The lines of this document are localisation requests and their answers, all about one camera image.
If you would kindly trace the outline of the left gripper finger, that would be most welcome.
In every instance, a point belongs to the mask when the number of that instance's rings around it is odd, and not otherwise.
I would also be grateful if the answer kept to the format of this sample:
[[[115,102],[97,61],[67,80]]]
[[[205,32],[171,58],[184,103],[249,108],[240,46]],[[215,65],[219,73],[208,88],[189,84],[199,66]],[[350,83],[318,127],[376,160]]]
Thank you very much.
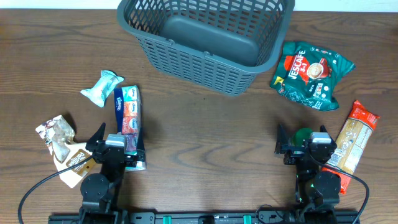
[[[106,123],[102,123],[97,132],[86,142],[86,150],[90,152],[95,152],[97,150],[98,146],[103,142],[105,129]]]
[[[139,129],[139,132],[138,132],[138,134],[137,134],[136,150],[137,150],[137,151],[145,151],[145,146],[144,146],[144,131],[143,131],[143,128],[140,128],[140,129]]]

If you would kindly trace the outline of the green lidded jar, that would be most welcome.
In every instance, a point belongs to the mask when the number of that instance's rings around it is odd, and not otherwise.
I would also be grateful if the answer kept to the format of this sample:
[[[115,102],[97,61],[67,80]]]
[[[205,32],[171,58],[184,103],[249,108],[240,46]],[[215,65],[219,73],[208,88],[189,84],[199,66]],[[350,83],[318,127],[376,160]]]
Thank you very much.
[[[294,146],[302,146],[304,140],[310,139],[313,130],[310,128],[299,129],[292,137],[292,144]]]

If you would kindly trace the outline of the orange noodle packet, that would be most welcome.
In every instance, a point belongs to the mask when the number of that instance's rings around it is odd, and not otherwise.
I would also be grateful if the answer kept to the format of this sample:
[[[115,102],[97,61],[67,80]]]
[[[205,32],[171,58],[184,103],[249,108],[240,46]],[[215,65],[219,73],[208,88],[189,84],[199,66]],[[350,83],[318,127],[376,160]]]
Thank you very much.
[[[356,100],[326,165],[353,175],[379,118]]]

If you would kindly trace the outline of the beige Panfee snack bag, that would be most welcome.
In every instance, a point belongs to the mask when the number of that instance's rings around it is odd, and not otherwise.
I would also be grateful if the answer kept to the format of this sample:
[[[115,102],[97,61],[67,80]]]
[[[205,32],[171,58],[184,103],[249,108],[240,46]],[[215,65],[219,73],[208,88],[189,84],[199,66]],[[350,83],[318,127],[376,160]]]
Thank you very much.
[[[44,140],[58,171],[79,164],[92,155],[86,150],[85,142],[77,143],[73,140],[75,131],[62,115],[42,123],[35,131]],[[95,164],[95,160],[90,159],[83,165],[60,174],[60,179],[70,188],[74,188]]]

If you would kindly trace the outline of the light teal snack wrapper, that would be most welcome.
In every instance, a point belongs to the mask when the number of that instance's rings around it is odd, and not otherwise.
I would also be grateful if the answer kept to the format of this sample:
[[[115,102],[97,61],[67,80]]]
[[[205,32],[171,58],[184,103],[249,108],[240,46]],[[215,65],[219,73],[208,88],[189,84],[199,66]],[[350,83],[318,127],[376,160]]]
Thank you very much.
[[[114,72],[102,70],[101,77],[94,87],[81,90],[80,93],[90,99],[95,105],[103,108],[107,97],[123,81],[124,78],[117,76]]]

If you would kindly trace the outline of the Kleenex tissue multipack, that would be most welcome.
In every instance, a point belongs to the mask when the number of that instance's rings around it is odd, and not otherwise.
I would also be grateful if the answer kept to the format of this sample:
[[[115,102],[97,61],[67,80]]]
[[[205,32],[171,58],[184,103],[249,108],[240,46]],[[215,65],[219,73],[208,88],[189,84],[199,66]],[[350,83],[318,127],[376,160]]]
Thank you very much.
[[[141,95],[137,85],[114,89],[114,107],[118,134],[138,134],[142,127]],[[126,169],[127,172],[146,170]]]

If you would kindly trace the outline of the green Nescafe coffee bag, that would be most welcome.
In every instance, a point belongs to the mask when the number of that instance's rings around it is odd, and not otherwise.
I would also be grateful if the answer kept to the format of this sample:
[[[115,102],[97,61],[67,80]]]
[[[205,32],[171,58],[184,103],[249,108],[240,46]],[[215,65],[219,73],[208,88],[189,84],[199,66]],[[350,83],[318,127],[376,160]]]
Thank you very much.
[[[286,42],[270,87],[290,101],[318,111],[340,106],[335,86],[355,64],[339,53],[307,42]]]

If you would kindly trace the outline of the grey plastic basket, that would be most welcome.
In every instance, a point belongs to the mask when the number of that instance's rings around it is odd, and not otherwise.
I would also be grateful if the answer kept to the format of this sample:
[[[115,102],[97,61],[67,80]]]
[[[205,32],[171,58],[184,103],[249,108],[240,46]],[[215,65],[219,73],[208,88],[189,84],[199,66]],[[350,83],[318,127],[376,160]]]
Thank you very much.
[[[158,71],[226,95],[279,60],[294,0],[122,0],[119,25]]]

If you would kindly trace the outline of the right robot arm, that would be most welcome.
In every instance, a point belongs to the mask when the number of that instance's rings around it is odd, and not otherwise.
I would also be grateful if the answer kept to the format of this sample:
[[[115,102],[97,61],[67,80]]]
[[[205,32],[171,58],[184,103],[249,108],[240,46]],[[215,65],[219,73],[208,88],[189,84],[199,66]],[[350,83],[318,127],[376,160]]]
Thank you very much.
[[[297,146],[282,125],[277,127],[275,153],[284,155],[285,165],[296,167],[295,197],[298,205],[285,221],[295,223],[336,223],[334,207],[340,202],[341,178],[322,170],[336,149],[324,126]]]

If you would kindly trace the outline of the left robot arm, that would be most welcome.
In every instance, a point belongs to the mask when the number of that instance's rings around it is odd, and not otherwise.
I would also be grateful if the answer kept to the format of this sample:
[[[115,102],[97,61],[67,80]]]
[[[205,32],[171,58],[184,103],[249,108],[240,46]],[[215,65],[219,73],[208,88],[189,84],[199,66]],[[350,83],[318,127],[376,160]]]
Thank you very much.
[[[94,161],[101,165],[99,173],[85,177],[80,186],[83,196],[79,211],[81,224],[122,224],[129,223],[128,211],[118,207],[118,198],[125,169],[136,167],[144,160],[142,132],[137,137],[139,152],[127,154],[127,139],[124,135],[109,134],[104,138],[106,124],[102,123],[97,132],[86,142],[86,149],[92,152]]]

